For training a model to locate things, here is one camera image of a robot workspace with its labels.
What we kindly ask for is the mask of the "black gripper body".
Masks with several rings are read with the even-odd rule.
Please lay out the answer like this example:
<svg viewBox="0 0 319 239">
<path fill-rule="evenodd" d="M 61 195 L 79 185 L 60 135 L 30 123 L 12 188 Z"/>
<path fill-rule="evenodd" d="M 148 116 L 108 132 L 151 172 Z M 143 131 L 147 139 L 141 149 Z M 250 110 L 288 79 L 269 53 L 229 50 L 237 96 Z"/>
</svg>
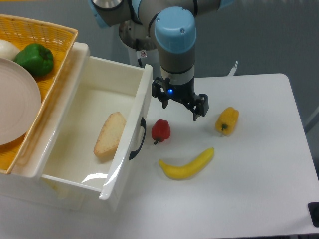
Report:
<svg viewBox="0 0 319 239">
<path fill-rule="evenodd" d="M 168 86 L 168 95 L 170 96 L 170 100 L 181 103 L 186 107 L 186 103 L 190 100 L 190 97 L 195 93 L 194 92 L 194 78 L 192 78 L 189 82 L 182 85 L 173 85 L 169 81 Z"/>
</svg>

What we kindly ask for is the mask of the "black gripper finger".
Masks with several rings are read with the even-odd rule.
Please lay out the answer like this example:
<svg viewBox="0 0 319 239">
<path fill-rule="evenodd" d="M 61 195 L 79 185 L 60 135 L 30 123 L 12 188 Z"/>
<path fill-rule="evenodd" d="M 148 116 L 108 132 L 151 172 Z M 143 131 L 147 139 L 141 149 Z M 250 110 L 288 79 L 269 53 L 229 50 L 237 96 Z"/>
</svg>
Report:
<svg viewBox="0 0 319 239">
<path fill-rule="evenodd" d="M 170 96 L 167 93 L 169 81 L 170 79 L 164 80 L 161 77 L 156 77 L 152 83 L 152 96 L 161 102 L 163 109 L 168 106 L 168 101 L 170 100 Z"/>
<path fill-rule="evenodd" d="M 186 108 L 192 112 L 193 121 L 198 117 L 204 117 L 209 110 L 208 95 L 194 93 L 186 103 Z"/>
</svg>

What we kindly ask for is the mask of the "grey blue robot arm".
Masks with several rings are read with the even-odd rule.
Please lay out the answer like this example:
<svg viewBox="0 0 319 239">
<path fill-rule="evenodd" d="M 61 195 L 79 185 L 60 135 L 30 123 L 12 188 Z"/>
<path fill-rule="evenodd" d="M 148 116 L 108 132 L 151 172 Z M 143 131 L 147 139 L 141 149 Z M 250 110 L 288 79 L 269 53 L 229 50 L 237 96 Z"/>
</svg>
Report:
<svg viewBox="0 0 319 239">
<path fill-rule="evenodd" d="M 166 108 L 169 100 L 184 105 L 193 120 L 206 115 L 206 94 L 194 92 L 195 18 L 223 9 L 231 0 L 90 0 L 89 6 L 101 27 L 131 21 L 144 27 L 145 35 L 159 54 L 161 76 L 152 83 L 152 96 Z"/>
</svg>

